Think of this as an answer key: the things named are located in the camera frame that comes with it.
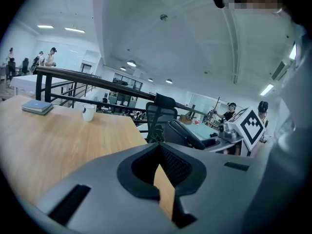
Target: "fluorescent light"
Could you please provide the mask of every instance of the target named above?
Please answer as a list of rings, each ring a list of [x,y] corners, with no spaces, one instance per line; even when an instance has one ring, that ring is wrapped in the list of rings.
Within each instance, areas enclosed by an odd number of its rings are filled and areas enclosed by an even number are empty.
[[[137,64],[136,64],[136,62],[135,62],[134,60],[128,61],[127,64],[128,64],[129,66],[132,66],[132,67],[136,67],[136,66],[137,66]]]
[[[54,29],[53,26],[51,25],[37,25],[39,28],[44,28],[44,29]]]
[[[295,44],[293,46],[293,48],[292,48],[292,52],[291,52],[289,58],[294,60],[296,58],[296,55],[297,55],[297,47],[296,47],[296,44]]]
[[[76,32],[80,32],[80,33],[85,33],[84,30],[79,30],[79,29],[71,29],[71,28],[65,28],[66,30],[70,30],[70,31],[76,31]]]
[[[266,95],[274,86],[272,84],[269,84],[265,90],[260,94],[261,96]]]

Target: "black and white marker board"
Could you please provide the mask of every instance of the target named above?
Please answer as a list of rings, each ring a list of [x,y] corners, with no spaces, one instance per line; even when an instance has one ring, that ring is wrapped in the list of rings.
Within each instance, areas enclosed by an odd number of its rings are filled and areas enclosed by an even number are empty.
[[[239,111],[227,121],[227,124],[229,129],[235,129],[239,135],[244,137],[249,151],[258,143],[265,132],[265,127],[258,113],[252,107]]]

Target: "blue notebook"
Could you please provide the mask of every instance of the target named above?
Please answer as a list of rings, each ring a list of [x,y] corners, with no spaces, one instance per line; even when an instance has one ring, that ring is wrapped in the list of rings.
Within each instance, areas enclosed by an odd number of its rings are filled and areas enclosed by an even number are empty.
[[[52,103],[49,103],[49,102],[32,99],[29,102],[23,104],[21,107],[23,109],[27,109],[31,111],[43,112],[51,105]]]
[[[23,111],[26,111],[26,112],[30,112],[30,113],[33,113],[33,114],[36,114],[36,115],[46,115],[48,112],[50,112],[53,108],[53,105],[49,106],[48,108],[46,108],[44,111],[42,112],[38,112],[38,111],[34,111],[34,110],[29,110],[29,109],[26,109],[26,108],[22,108]]]

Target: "white mug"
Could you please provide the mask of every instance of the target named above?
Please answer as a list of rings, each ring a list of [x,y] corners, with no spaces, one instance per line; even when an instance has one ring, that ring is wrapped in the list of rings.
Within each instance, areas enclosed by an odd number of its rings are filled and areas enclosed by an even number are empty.
[[[91,104],[83,105],[82,116],[84,121],[91,121],[94,116],[94,105]]]

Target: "man in black shirt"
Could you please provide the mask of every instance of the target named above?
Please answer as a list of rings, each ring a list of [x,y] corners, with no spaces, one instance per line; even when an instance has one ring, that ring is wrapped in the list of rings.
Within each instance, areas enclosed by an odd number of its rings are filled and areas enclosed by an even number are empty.
[[[222,123],[223,123],[224,120],[228,121],[229,119],[231,119],[234,116],[235,108],[236,108],[236,104],[234,102],[232,102],[229,104],[229,111],[228,112],[226,112],[223,115],[220,115],[217,113],[217,111],[215,111],[214,114],[218,115],[222,119]]]

